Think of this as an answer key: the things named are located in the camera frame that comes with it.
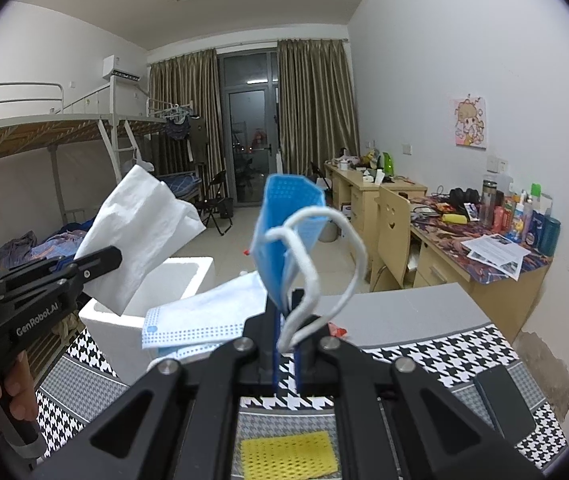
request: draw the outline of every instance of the door frame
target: door frame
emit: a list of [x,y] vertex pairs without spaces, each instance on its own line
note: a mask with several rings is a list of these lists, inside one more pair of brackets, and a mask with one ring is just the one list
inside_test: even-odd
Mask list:
[[[266,54],[267,83],[260,84],[241,84],[226,86],[224,77],[224,59],[227,57],[250,56],[251,54]],[[233,203],[237,207],[257,206],[260,202],[238,202],[238,190],[236,189],[235,161],[233,159],[233,147],[231,136],[231,94],[239,94],[251,91],[264,91],[264,128],[266,139],[271,145],[269,154],[269,174],[277,171],[276,154],[280,149],[280,139],[276,125],[276,87],[278,83],[273,82],[273,70],[271,56],[277,56],[274,48],[260,48],[254,50],[242,50],[240,52],[229,52],[228,54],[218,55],[218,70],[220,72],[220,100],[222,104],[222,132],[224,136],[224,153],[227,160],[227,185],[229,194],[233,198]]]

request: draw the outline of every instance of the peeling paint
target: peeling paint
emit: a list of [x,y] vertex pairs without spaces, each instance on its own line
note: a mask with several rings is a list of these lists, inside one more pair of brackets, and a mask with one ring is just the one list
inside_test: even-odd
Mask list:
[[569,371],[549,346],[535,333],[520,332],[513,348],[553,407],[555,416],[564,422],[569,409]]

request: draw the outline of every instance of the white tissue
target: white tissue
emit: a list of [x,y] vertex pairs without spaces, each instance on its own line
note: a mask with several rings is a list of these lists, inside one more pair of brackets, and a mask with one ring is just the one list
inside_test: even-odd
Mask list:
[[194,350],[189,347],[242,336],[245,320],[264,312],[265,306],[266,288],[258,273],[250,272],[202,294],[151,308],[142,327],[142,348],[168,349],[180,359]]
[[76,253],[80,258],[113,245],[122,264],[85,283],[84,291],[122,316],[145,276],[204,229],[192,204],[134,166],[104,201]]

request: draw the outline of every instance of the yellow mesh cloth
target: yellow mesh cloth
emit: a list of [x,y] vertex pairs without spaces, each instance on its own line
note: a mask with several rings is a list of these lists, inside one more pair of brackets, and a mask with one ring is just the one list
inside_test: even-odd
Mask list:
[[245,480],[307,480],[335,473],[328,431],[243,440]]

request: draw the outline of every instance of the air conditioner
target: air conditioner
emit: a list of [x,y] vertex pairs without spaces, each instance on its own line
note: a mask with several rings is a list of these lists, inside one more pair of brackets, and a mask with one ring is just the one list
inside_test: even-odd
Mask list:
[[140,80],[140,76],[133,71],[133,66],[127,65],[125,60],[117,56],[105,57],[102,63],[102,77],[109,80],[112,75],[125,83],[137,83]]

